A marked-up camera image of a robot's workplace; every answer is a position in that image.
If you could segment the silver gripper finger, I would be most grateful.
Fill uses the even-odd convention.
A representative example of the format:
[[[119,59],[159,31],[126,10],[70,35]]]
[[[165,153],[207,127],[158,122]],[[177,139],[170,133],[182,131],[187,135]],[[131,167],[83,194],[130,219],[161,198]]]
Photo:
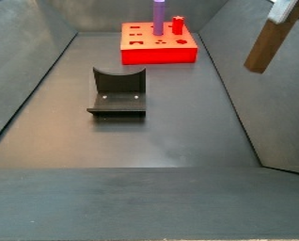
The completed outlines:
[[[273,7],[267,18],[275,23],[282,24],[297,6],[298,0],[271,0]]]

